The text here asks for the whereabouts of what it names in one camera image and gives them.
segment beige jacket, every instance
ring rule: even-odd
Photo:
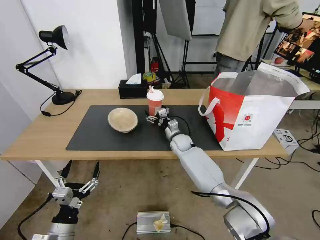
[[[226,16],[216,50],[240,61],[252,55],[272,18],[284,28],[302,22],[294,0],[227,0],[223,10]]]

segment black desk lamp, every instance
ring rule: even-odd
[[[53,45],[53,43],[56,43],[58,46],[67,49],[67,46],[69,45],[69,36],[68,36],[68,31],[64,25],[61,25],[59,27],[56,27],[53,31],[40,31],[39,32],[39,37],[42,41],[47,43],[49,46],[45,51],[37,54],[36,56],[28,59],[27,61],[17,64],[16,69],[19,72],[22,72],[23,74],[31,77],[32,79],[36,80],[37,82],[45,85],[46,87],[50,88],[55,92],[55,95],[52,97],[52,102],[53,104],[56,105],[63,105],[70,103],[76,99],[75,95],[71,92],[64,92],[60,90],[60,87],[53,84],[49,83],[47,81],[42,80],[41,78],[35,76],[34,74],[29,72],[30,68],[33,68],[34,66],[38,65],[39,63],[42,63],[43,61],[51,58],[52,56],[56,55],[57,53],[57,47]],[[45,54],[46,52],[50,52],[51,55],[39,60],[39,61],[33,61],[33,59],[41,56],[42,54]]]

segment beige bowl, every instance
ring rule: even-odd
[[[138,117],[128,108],[115,108],[108,115],[108,123],[114,130],[128,133],[138,125]]]

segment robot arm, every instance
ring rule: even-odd
[[[75,226],[78,223],[79,208],[82,199],[87,197],[99,184],[99,162],[93,171],[92,179],[86,184],[67,183],[72,161],[70,160],[62,170],[59,178],[56,178],[59,186],[52,192],[52,199],[60,205],[59,213],[53,217],[51,228],[47,235],[34,234],[32,240],[73,240]]]
[[[247,200],[263,213],[269,226],[273,227],[275,223],[273,217],[259,201],[250,193],[236,190],[226,184],[218,165],[201,148],[195,146],[189,136],[182,134],[178,122],[170,120],[168,114],[164,116],[163,110],[163,108],[160,109],[159,112],[161,111],[162,114],[156,116],[161,121],[153,117],[151,122],[156,122],[159,126],[167,123],[165,134],[170,147],[197,188],[205,193],[224,194]],[[260,239],[256,236],[266,231],[265,219],[250,204],[225,196],[213,196],[213,201],[226,209],[233,207],[224,215],[224,222],[236,240]]]

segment tissue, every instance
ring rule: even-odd
[[[126,84],[140,84],[141,83],[141,73],[132,75]]]
[[[164,216],[164,214],[162,214],[160,220],[154,221],[153,226],[157,232],[160,232],[167,222],[168,220],[166,220],[166,217]]]

